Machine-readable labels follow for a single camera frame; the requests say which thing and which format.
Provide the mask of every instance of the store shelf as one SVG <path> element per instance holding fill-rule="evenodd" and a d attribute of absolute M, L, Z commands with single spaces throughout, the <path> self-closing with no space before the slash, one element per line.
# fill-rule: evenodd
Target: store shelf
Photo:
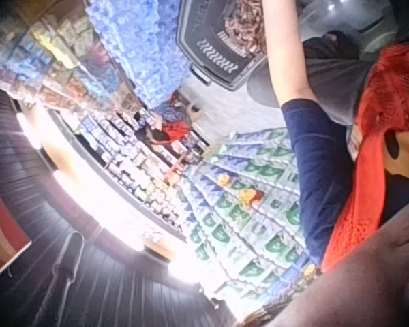
<path fill-rule="evenodd" d="M 153 222 L 159 228 L 163 229 L 165 232 L 175 236 L 179 240 L 185 241 L 186 237 L 182 235 L 174 226 L 165 222 L 161 217 L 158 217 L 153 211 L 150 211 L 146 206 L 142 205 L 142 201 L 136 198 L 133 194 L 127 191 L 125 187 L 121 186 L 119 182 L 111 176 L 111 174 L 103 169 L 95 158 L 92 157 L 88 151 L 85 150 L 84 146 L 73 136 L 66 124 L 63 122 L 62 118 L 54 111 L 49 110 L 50 117 L 55 122 L 61 133 L 70 142 L 73 149 L 90 165 L 95 172 L 97 172 L 100 178 L 103 179 L 106 184 L 108 184 L 115 192 L 117 192 L 124 200 L 126 200 L 130 205 L 132 205 L 139 213 L 141 213 L 149 221 Z"/>

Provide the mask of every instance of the shopper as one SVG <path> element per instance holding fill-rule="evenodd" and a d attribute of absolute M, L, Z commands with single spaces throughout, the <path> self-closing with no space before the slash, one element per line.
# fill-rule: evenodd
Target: shopper
<path fill-rule="evenodd" d="M 302 296 L 322 307 L 312 305 L 301 314 L 294 303 L 282 313 L 284 322 L 278 318 L 270 326 L 394 326 L 392 318 L 407 305 L 397 290 L 409 284 L 409 255 L 383 250 L 387 245 L 405 250 L 409 239 L 384 238 L 384 233 L 399 234 L 398 217 L 378 228 L 409 204 L 409 0 L 391 0 L 398 43 L 380 53 L 352 115 L 363 136 L 356 163 L 347 150 L 346 128 L 324 113 L 309 85 L 294 0 L 262 3 L 271 81 L 297 158 L 307 248 L 326 273 L 336 267 Z M 389 264 L 375 261 L 380 259 Z M 401 269 L 386 271 L 394 264 Z M 385 280 L 378 281 L 383 273 Z M 328 285 L 332 291 L 325 292 Z M 363 296 L 369 300 L 352 310 Z"/>
<path fill-rule="evenodd" d="M 242 326 L 409 327 L 409 205 L 287 305 L 271 304 Z"/>
<path fill-rule="evenodd" d="M 137 113 L 134 117 L 140 121 L 141 128 L 135 132 L 135 136 L 142 142 L 155 145 L 164 145 L 173 143 L 176 140 L 181 140 L 190 131 L 190 127 L 182 120 L 164 121 L 162 118 L 156 119 L 154 127 L 143 121 Z"/>

